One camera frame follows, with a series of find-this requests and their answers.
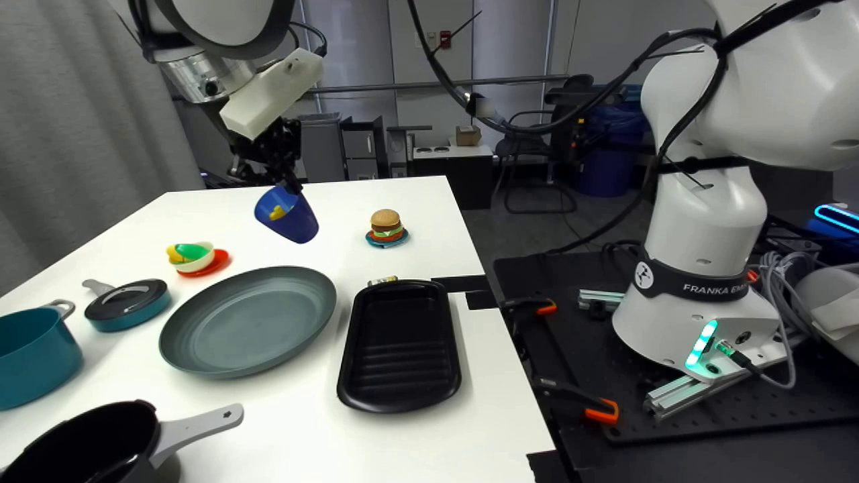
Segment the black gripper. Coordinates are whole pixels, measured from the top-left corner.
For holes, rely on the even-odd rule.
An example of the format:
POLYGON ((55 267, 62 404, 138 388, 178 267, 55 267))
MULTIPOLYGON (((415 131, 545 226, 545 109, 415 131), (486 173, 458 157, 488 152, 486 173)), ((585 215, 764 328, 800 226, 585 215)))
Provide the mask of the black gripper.
POLYGON ((290 121, 274 121, 258 139, 233 133, 229 172, 245 181, 286 181, 290 192, 301 195, 305 184, 295 177, 299 133, 301 128, 290 121))

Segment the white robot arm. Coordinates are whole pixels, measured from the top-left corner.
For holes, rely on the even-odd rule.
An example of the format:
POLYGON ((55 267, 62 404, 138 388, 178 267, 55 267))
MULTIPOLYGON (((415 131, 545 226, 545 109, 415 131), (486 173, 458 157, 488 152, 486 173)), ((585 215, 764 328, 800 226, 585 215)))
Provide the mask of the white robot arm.
POLYGON ((717 377, 792 356, 745 278, 768 204, 758 164, 836 172, 859 155, 859 0, 710 0, 717 22, 658 34, 633 66, 655 204, 613 313, 640 356, 717 377))

